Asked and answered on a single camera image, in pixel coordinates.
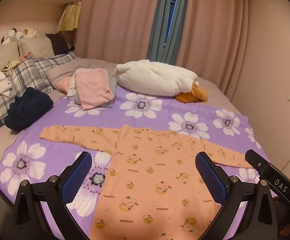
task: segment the beige pillow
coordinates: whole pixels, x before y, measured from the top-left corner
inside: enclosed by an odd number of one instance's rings
[[[25,38],[18,40],[20,55],[32,52],[35,58],[54,57],[51,40],[48,37]]]
[[[5,46],[0,45],[0,71],[8,61],[16,60],[19,56],[18,43],[16,41]]]

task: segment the teal curtain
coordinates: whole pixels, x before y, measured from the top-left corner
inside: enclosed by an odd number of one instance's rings
[[[176,0],[166,40],[170,3],[171,0],[158,0],[147,59],[175,65],[183,31],[187,0]]]

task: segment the pink curtain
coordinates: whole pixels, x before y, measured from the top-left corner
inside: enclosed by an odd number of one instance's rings
[[[230,100],[246,46],[248,0],[188,0],[176,61]]]
[[[81,1],[78,56],[113,63],[146,59],[158,0]]]

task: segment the blue gripper pad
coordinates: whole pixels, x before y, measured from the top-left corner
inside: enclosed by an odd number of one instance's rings
[[[61,186],[61,199],[64,204],[71,203],[80,189],[85,177],[92,167],[93,159],[90,153],[82,152],[73,165],[72,172]]]
[[[227,181],[228,176],[219,174],[220,167],[216,166],[205,152],[196,155],[195,164],[214,201],[223,205],[230,189],[230,184]]]

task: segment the purple floral blanket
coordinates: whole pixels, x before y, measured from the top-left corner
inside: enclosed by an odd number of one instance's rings
[[[0,190],[14,203],[19,184],[23,179],[36,183],[46,181],[52,175],[59,175],[85,150],[74,144],[40,139],[39,135],[44,127],[77,125],[120,128],[124,124],[133,127],[150,127],[155,130],[171,129],[193,137],[208,139],[241,153],[253,149],[267,158],[246,116],[197,103],[183,104],[172,98],[136,94],[118,86],[112,108],[83,111],[72,100],[59,99],[47,114],[21,133],[5,151],[0,162]],[[87,235],[90,232],[101,191],[99,187],[101,184],[91,186],[88,184],[88,179],[99,172],[99,168],[107,168],[111,163],[111,156],[107,153],[94,150],[88,152],[93,156],[93,167],[74,201],[67,204],[72,216]],[[223,169],[228,175],[236,175],[242,181],[258,182],[259,180],[254,169],[228,166],[223,166]],[[243,214],[244,204],[241,204],[225,239],[233,236]],[[42,203],[42,206],[53,233],[63,239],[46,203]]]

